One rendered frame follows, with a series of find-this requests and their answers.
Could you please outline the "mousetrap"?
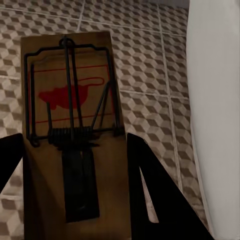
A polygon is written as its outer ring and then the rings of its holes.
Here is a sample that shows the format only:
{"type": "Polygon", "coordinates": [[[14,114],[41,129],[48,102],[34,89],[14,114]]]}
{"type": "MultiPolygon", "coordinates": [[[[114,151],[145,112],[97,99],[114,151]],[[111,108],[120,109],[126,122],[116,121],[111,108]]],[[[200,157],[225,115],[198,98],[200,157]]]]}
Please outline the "mousetrap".
{"type": "Polygon", "coordinates": [[[132,238],[110,31],[20,38],[24,240],[132,238]]]}

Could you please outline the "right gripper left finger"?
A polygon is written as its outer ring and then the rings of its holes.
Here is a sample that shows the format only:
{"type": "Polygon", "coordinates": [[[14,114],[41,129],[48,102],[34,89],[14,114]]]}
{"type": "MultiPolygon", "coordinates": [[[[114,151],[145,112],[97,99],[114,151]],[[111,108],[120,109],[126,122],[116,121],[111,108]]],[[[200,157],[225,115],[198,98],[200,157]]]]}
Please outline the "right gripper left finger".
{"type": "Polygon", "coordinates": [[[0,193],[23,158],[23,134],[0,138],[0,193]]]}

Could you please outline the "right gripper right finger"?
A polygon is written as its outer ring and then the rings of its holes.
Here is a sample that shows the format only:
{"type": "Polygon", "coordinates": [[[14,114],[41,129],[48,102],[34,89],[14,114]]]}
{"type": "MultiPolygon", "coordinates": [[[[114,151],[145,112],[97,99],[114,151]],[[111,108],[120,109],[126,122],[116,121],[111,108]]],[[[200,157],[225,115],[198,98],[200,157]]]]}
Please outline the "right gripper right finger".
{"type": "Polygon", "coordinates": [[[127,134],[131,240],[214,240],[140,136],[127,134]],[[140,168],[159,223],[149,220],[140,168]]]}

